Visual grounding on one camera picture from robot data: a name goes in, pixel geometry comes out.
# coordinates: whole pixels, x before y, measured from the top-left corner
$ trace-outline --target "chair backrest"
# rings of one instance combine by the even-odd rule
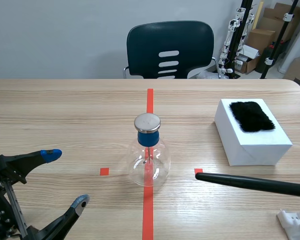
[[[130,75],[145,79],[166,76],[186,79],[191,70],[210,64],[214,33],[201,21],[149,23],[134,27],[126,45]]]

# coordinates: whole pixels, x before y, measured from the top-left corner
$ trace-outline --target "black pole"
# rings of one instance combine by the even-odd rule
[[[240,27],[233,33],[231,43],[229,46],[229,53],[228,53],[228,62],[225,64],[226,69],[232,69],[233,73],[228,73],[230,79],[234,78],[235,74],[235,58],[237,56],[238,46],[242,38],[242,34],[245,30],[245,25],[247,23],[248,16],[250,14],[250,9],[252,6],[253,0],[242,0],[241,8],[245,9],[244,16],[242,22],[240,23]]]
[[[288,14],[293,14],[293,13],[294,13],[294,10],[295,10],[295,8],[296,8],[296,6],[297,6],[297,3],[298,3],[298,0],[294,0],[294,1],[293,1],[293,4],[292,4],[292,6],[291,6],[290,11],[289,11]],[[281,28],[280,34],[279,34],[279,36],[278,36],[278,39],[276,40],[276,42],[275,42],[275,44],[274,44],[274,48],[273,48],[272,53],[271,53],[271,55],[270,55],[270,57],[269,57],[269,60],[274,60],[274,56],[275,56],[275,54],[276,54],[276,51],[277,51],[277,49],[278,49],[278,47],[279,47],[279,44],[280,44],[280,42],[281,42],[281,39],[282,39],[282,37],[284,36],[285,31],[286,31],[286,29],[287,29],[289,23],[290,23],[289,21],[285,21],[285,22],[284,22],[284,24],[283,24],[283,26],[282,26],[282,28]],[[260,79],[265,79],[265,77],[266,77],[266,75],[267,75],[267,73],[268,73],[269,67],[270,67],[270,65],[265,65],[265,68],[264,68],[264,70],[263,70],[263,72],[262,72],[262,75],[261,75]]]

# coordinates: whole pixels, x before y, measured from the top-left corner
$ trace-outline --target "table surface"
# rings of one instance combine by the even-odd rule
[[[61,149],[62,157],[14,186],[28,225],[43,228],[81,194],[90,203],[67,240],[141,240],[143,187],[126,173],[134,119],[154,113],[171,169],[154,189],[154,239],[287,239],[276,214],[300,210],[300,197],[195,180],[194,169],[300,183],[300,87],[282,79],[0,79],[0,154]],[[262,98],[293,146],[276,166],[232,166],[214,116],[220,99]],[[109,168],[109,176],[100,176]]]

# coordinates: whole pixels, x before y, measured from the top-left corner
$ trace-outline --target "glass flask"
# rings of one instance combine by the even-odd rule
[[[170,170],[170,153],[160,139],[160,118],[153,113],[143,113],[134,120],[137,139],[127,151],[126,164],[130,178],[141,186],[161,186]]]

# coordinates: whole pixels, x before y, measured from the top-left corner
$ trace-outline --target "red tape line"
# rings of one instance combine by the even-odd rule
[[[146,112],[154,113],[154,90],[149,88],[146,98]],[[154,148],[150,147],[150,159],[153,158]],[[149,157],[148,148],[145,149],[145,159]],[[148,161],[144,165],[144,184],[151,185],[143,187],[143,220],[142,220],[142,240],[154,239],[154,166],[153,161]]]
[[[109,168],[108,167],[100,168],[100,176],[108,176],[108,175],[109,175]]]
[[[202,168],[195,168],[194,169],[194,175],[196,175],[197,173],[203,173],[203,169]]]

